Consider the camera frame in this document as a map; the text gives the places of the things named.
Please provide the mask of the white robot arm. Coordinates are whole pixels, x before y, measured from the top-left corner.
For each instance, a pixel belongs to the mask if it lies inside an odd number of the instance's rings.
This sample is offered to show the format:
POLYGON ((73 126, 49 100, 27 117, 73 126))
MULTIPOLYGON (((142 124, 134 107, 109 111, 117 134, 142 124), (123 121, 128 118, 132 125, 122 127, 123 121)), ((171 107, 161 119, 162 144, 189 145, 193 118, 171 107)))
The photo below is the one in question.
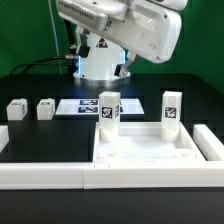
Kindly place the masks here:
POLYGON ((153 63, 170 59, 182 26, 178 12, 187 3, 188 0, 56 0, 56 8, 63 19, 133 54, 117 70, 117 76, 122 78, 136 56, 153 63))

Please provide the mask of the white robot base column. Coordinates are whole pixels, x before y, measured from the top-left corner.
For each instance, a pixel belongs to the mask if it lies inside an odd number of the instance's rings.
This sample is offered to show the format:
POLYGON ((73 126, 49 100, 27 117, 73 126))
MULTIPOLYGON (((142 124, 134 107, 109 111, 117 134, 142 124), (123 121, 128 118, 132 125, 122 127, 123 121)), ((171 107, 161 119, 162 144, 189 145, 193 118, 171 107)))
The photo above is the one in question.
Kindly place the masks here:
MULTIPOLYGON (((78 26, 76 34, 84 28, 78 26)), ((114 87, 126 84, 130 80, 130 73, 126 78, 114 75, 116 66, 125 63, 125 51, 113 42, 92 32, 88 36, 90 46, 87 58, 77 57, 78 69, 73 73, 76 84, 93 87, 114 87)))

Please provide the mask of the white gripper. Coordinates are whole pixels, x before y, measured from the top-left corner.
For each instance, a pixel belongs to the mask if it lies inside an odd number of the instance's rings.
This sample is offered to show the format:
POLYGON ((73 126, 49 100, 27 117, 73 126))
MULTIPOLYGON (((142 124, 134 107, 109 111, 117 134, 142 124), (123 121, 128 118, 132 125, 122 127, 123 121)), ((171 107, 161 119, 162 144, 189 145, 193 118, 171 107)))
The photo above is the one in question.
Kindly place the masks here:
POLYGON ((76 34, 81 58, 89 55, 90 32, 130 51, 127 61, 116 66, 114 75, 119 78, 126 78, 140 57, 168 61, 182 25, 177 12, 148 0, 56 0, 56 8, 60 17, 85 28, 76 34))

